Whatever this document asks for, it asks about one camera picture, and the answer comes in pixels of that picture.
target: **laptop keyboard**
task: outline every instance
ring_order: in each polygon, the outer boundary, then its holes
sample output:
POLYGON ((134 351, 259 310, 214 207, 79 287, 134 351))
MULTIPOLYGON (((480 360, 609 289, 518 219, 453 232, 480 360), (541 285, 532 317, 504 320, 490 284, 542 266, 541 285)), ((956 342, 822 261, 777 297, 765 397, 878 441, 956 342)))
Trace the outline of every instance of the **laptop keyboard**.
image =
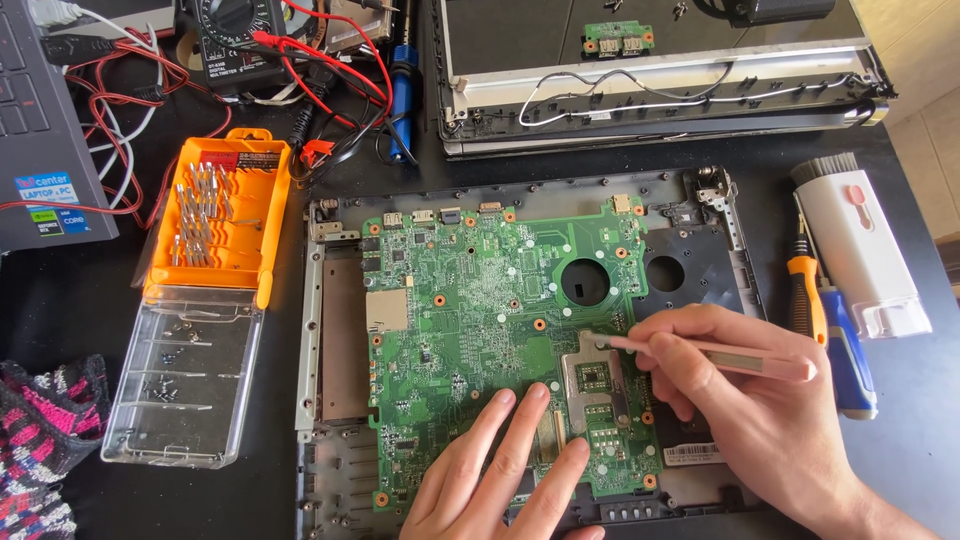
POLYGON ((0 12, 0 136, 24 135, 50 129, 36 99, 34 82, 13 35, 10 21, 0 12))

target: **orange screwdriver handle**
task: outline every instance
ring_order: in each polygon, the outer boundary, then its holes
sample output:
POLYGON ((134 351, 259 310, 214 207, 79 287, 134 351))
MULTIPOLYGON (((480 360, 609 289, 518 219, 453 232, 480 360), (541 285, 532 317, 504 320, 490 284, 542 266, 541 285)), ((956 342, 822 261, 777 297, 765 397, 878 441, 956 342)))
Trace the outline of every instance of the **orange screwdriver handle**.
POLYGON ((786 263, 790 271, 793 298, 790 330, 813 338, 827 346, 827 315, 817 292, 817 261, 810 257, 794 257, 786 263))

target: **multimeter dial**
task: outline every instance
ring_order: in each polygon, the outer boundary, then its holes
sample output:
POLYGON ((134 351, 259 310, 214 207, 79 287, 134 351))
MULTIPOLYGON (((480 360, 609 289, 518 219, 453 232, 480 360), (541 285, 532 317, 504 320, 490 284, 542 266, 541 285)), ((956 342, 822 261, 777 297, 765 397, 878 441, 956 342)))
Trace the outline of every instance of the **multimeter dial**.
POLYGON ((270 33, 270 0, 201 0, 204 29, 230 45, 253 41, 257 30, 270 33))

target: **black table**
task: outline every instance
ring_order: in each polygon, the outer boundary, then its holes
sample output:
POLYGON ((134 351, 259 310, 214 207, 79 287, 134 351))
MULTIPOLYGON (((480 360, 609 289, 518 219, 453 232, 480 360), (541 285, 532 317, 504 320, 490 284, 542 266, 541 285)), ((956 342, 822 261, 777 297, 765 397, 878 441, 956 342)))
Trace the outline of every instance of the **black table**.
MULTIPOLYGON (((135 111, 132 117, 139 117, 135 111)), ((137 140, 137 170, 148 192, 187 136, 219 124, 223 110, 180 92, 157 112, 149 144, 137 140), (190 118, 186 123, 182 119, 190 118)), ((290 110, 240 110, 233 126, 286 137, 290 110)), ((960 327, 957 304, 883 127, 795 135, 674 142, 501 160, 448 162, 435 132, 415 139, 420 169, 387 168, 366 147, 311 192, 287 204, 276 282, 257 361, 241 457, 219 471, 106 464, 93 455, 63 482, 77 537, 295 538, 294 388, 303 278, 301 211, 308 197, 386 194, 484 184, 722 164, 740 188, 738 207, 770 318, 786 321, 787 247, 796 219, 786 178, 805 160, 855 152, 877 196, 934 328, 930 335, 865 344, 879 392, 873 422, 842 419, 853 469, 891 503, 945 538, 960 537, 960 327)), ((109 242, 13 253, 0 269, 0 356, 32 372, 91 353, 119 378, 140 291, 129 287, 146 234, 129 217, 109 242)), ((672 537, 682 537, 678 532, 672 537)), ((629 528, 608 534, 636 537, 629 528)), ((742 531, 741 538, 754 537, 742 531)))

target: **knitted cloth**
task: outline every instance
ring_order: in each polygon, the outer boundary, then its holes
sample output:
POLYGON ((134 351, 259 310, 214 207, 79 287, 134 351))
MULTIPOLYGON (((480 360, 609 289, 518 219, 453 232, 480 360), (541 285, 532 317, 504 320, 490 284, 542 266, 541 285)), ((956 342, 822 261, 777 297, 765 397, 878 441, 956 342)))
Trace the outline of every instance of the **knitted cloth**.
POLYGON ((0 362, 0 540, 68 540, 70 507, 47 484, 100 447, 110 400, 102 356, 30 377, 0 362))

